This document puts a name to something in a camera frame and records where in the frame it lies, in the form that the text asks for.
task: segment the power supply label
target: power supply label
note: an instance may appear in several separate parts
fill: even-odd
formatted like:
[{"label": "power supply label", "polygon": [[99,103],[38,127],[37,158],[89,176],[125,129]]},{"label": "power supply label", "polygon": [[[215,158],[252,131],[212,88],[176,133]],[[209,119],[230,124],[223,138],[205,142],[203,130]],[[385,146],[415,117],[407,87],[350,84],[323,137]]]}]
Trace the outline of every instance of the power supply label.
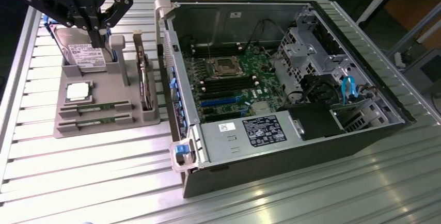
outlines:
[{"label": "power supply label", "polygon": [[274,115],[243,120],[242,122],[247,131],[251,146],[260,147],[287,140],[280,124]]}]

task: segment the cpu socket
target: cpu socket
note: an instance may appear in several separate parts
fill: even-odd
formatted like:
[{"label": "cpu socket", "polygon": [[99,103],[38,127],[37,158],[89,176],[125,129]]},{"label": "cpu socket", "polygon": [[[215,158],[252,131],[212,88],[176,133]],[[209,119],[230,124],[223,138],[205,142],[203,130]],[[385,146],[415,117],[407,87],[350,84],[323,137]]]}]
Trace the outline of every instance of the cpu socket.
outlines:
[{"label": "cpu socket", "polygon": [[216,78],[244,75],[235,56],[211,59],[213,76]]}]

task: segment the robotic arm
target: robotic arm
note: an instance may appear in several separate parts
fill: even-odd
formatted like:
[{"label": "robotic arm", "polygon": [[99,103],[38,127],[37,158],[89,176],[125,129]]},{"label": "robotic arm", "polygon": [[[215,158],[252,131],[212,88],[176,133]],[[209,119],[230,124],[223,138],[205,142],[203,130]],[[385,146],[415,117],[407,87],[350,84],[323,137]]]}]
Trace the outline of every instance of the robotic arm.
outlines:
[{"label": "robotic arm", "polygon": [[34,9],[46,14],[65,27],[73,25],[91,37],[95,48],[104,47],[105,28],[113,27],[133,4],[133,0],[113,0],[101,12],[105,0],[24,0]]}]

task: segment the aluminum table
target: aluminum table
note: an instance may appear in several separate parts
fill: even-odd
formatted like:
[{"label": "aluminum table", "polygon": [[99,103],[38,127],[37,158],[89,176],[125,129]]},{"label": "aluminum table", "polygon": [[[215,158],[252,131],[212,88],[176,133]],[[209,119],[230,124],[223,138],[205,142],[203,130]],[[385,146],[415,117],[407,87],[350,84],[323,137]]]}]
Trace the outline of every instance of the aluminum table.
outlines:
[{"label": "aluminum table", "polygon": [[[338,4],[315,1],[417,124],[354,156],[183,199],[157,63],[160,124],[54,139],[61,55],[30,8],[0,106],[0,223],[439,223],[441,118]],[[112,28],[125,59],[133,29],[156,58],[152,2],[135,0]]]}]

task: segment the open computer tower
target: open computer tower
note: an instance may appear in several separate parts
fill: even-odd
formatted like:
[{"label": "open computer tower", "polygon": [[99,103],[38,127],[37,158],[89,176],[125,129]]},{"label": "open computer tower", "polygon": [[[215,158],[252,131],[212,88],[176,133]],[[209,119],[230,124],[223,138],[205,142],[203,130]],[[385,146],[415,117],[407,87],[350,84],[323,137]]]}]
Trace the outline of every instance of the open computer tower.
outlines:
[{"label": "open computer tower", "polygon": [[157,0],[184,197],[352,155],[414,121],[315,2]]}]

